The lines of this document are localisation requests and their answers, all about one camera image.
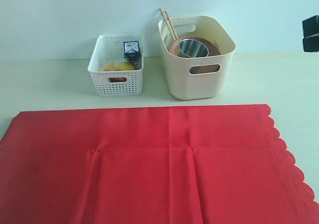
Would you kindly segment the brown wooden plate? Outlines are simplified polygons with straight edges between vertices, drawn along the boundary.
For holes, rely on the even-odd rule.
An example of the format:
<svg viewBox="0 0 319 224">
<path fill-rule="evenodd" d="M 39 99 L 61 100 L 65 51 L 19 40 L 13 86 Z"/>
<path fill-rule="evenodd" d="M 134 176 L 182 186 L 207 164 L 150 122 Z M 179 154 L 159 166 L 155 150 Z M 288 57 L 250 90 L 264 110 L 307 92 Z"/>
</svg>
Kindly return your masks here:
<svg viewBox="0 0 319 224">
<path fill-rule="evenodd" d="M 209 54 L 208 54 L 207 57 L 220 55 L 220 52 L 219 52 L 219 50 L 218 50 L 216 45 L 214 45 L 213 43 L 211 43 L 210 41 L 208 41 L 208 40 L 206 40 L 204 38 L 196 37 L 196 36 L 186 36 L 186 37 L 179 38 L 178 40 L 176 40 L 176 41 L 174 41 L 172 43 L 172 45 L 169 48 L 169 52 L 172 55 L 175 55 L 175 56 L 179 57 L 178 56 L 178 51 L 179 51 L 178 44 L 179 44 L 179 42 L 181 40 L 187 39 L 187 38 L 198 40 L 198 41 L 202 42 L 204 45 L 206 45 L 206 47 L 209 50 Z M 215 73 L 215 72 L 217 72 L 219 70 L 220 70 L 220 65 L 219 64 L 198 65 L 198 66 L 192 66 L 190 68 L 190 70 L 189 70 L 189 73 L 191 75 L 199 75 L 199 74 Z"/>
</svg>

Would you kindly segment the stainless steel cup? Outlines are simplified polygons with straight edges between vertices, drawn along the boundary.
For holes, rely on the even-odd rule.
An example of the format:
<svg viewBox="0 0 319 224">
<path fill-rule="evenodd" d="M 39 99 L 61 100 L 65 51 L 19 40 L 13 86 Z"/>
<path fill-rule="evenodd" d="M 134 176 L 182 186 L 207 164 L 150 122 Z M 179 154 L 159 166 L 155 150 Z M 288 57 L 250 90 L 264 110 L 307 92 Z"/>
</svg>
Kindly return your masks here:
<svg viewBox="0 0 319 224">
<path fill-rule="evenodd" d="M 178 56 L 182 58 L 207 57 L 209 50 L 202 42 L 195 39 L 183 39 L 178 44 Z"/>
</svg>

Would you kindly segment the wooden chopstick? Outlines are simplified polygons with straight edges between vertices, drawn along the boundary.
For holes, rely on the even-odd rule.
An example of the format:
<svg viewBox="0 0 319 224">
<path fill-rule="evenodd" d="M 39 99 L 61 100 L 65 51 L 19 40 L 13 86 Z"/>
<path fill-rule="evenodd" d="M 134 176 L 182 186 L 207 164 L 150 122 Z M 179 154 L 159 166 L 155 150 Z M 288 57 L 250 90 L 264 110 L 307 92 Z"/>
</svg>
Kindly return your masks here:
<svg viewBox="0 0 319 224">
<path fill-rule="evenodd" d="M 177 40 L 178 37 L 176 35 L 174 26 L 172 25 L 172 22 L 171 22 L 169 15 L 168 15 L 168 12 L 164 11 L 162 8 L 159 8 L 159 11 L 162 15 L 163 21 L 165 22 L 173 41 Z"/>
<path fill-rule="evenodd" d="M 172 39 L 173 40 L 177 40 L 178 39 L 178 35 L 177 35 L 177 33 L 175 31 L 175 28 L 174 28 L 174 26 L 172 24 L 172 21 L 171 21 L 169 15 L 168 15 L 168 12 L 165 11 L 164 14 L 165 14 L 166 25 L 167 25 L 167 27 L 169 29 L 169 32 L 170 32 L 170 34 L 172 36 Z"/>
</svg>

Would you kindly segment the cream plastic bin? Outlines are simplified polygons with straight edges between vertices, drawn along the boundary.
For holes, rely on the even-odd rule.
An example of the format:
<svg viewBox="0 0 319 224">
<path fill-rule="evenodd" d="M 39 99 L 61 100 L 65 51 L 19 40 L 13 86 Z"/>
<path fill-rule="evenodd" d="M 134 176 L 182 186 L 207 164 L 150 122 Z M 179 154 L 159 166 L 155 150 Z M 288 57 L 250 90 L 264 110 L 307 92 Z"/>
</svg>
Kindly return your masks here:
<svg viewBox="0 0 319 224">
<path fill-rule="evenodd" d="M 173 43 L 163 20 L 158 22 L 163 70 L 170 93 L 180 100 L 211 98 L 220 94 L 226 84 L 236 45 L 221 24 L 208 16 L 178 16 L 171 18 L 177 29 L 183 25 L 194 25 L 193 30 L 178 30 L 179 38 L 196 36 L 217 46 L 220 55 L 203 58 L 182 58 L 172 55 L 169 48 Z M 191 75 L 192 66 L 219 64 L 215 73 Z"/>
</svg>

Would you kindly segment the yellow lemon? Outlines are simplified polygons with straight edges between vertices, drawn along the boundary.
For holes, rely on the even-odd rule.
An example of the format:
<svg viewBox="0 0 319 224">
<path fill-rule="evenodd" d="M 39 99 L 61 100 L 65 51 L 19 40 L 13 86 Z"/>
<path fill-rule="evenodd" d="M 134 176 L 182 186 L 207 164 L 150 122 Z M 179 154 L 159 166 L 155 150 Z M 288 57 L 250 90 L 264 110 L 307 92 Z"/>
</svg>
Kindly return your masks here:
<svg viewBox="0 0 319 224">
<path fill-rule="evenodd" d="M 117 64 L 117 69 L 120 71 L 132 71 L 135 70 L 135 67 L 129 62 L 120 62 Z"/>
</svg>

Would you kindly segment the red sausage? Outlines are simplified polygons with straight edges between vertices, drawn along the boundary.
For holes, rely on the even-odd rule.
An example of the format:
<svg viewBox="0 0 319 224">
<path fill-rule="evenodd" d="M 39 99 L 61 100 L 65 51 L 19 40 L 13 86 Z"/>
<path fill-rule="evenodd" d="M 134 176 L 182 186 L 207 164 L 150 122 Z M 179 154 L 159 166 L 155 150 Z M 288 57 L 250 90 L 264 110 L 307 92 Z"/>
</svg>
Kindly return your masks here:
<svg viewBox="0 0 319 224">
<path fill-rule="evenodd" d="M 107 78 L 107 82 L 109 83 L 123 83 L 126 82 L 127 78 L 121 77 L 121 78 Z"/>
</svg>

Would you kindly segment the orange fried chicken piece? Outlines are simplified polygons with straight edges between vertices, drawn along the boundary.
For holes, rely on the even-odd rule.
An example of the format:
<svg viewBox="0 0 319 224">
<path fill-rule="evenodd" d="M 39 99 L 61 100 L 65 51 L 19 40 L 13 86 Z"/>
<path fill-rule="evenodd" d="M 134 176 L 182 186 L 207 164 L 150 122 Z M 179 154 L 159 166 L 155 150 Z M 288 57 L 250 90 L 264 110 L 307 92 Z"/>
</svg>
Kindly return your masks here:
<svg viewBox="0 0 319 224">
<path fill-rule="evenodd" d="M 100 72 L 107 72 L 107 71 L 115 71 L 115 61 L 110 61 L 108 64 L 103 66 L 99 71 Z"/>
</svg>

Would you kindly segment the red table cloth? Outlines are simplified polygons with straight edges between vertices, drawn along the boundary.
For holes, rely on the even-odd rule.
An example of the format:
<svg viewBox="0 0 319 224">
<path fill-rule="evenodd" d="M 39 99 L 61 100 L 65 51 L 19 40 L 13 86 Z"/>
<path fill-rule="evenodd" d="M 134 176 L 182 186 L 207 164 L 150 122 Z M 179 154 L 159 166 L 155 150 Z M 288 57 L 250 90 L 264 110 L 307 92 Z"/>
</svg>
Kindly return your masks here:
<svg viewBox="0 0 319 224">
<path fill-rule="evenodd" d="M 3 224 L 316 224 L 266 104 L 21 112 L 0 142 Z"/>
</svg>

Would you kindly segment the blue white milk carton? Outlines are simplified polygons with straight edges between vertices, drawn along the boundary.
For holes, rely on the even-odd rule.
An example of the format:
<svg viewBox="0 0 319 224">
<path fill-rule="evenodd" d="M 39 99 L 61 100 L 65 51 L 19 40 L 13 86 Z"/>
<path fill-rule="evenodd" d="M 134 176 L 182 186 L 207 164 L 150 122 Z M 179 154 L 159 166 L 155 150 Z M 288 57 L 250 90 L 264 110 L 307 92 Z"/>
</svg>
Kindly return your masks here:
<svg viewBox="0 0 319 224">
<path fill-rule="evenodd" d="M 125 41 L 123 42 L 125 59 L 136 66 L 141 57 L 141 48 L 139 41 Z"/>
</svg>

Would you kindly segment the white perforated plastic basket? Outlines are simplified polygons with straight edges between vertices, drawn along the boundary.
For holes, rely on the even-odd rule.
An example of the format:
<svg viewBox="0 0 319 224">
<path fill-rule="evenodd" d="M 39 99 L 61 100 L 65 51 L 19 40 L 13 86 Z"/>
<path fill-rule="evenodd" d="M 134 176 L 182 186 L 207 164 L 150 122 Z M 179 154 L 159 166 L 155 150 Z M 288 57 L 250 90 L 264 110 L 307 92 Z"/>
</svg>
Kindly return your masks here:
<svg viewBox="0 0 319 224">
<path fill-rule="evenodd" d="M 100 35 L 91 56 L 88 72 L 99 96 L 139 95 L 143 89 L 144 58 L 129 68 L 124 57 L 124 42 L 138 41 L 143 49 L 143 37 L 133 35 Z"/>
</svg>

